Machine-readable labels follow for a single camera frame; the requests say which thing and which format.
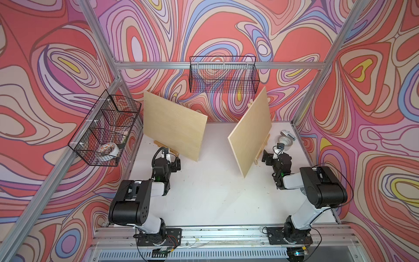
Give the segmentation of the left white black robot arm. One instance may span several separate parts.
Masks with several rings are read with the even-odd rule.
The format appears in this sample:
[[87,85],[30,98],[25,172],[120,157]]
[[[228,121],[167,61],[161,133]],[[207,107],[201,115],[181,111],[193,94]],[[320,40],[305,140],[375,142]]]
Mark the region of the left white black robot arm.
[[170,191],[171,174],[181,170],[181,160],[167,147],[160,147],[151,161],[148,180],[123,180],[110,204],[108,220],[117,226],[131,226],[143,236],[166,238],[165,222],[151,214],[151,199],[166,196]]

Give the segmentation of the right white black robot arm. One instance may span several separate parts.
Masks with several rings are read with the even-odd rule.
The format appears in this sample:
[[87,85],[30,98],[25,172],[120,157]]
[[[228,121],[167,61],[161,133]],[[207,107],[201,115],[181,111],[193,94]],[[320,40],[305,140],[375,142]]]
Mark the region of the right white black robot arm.
[[330,167],[302,167],[291,173],[292,158],[280,150],[263,151],[262,162],[273,168],[273,180],[278,190],[301,190],[306,196],[304,203],[284,224],[280,235],[290,243],[307,237],[312,223],[327,210],[338,208],[348,200],[347,190]]

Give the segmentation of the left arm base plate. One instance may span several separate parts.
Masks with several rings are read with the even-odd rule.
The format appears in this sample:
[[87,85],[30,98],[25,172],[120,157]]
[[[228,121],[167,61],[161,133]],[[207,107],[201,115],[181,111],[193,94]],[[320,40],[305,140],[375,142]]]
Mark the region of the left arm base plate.
[[136,241],[136,245],[139,247],[177,247],[181,244],[182,229],[161,229],[157,234],[145,234],[144,232],[140,231],[133,237]]

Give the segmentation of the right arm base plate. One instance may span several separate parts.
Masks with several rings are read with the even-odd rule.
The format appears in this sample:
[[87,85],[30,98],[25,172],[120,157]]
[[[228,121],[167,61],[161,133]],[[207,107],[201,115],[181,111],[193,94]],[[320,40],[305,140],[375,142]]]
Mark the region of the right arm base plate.
[[309,246],[313,243],[309,229],[299,230],[287,227],[266,227],[264,233],[267,235],[270,245]]

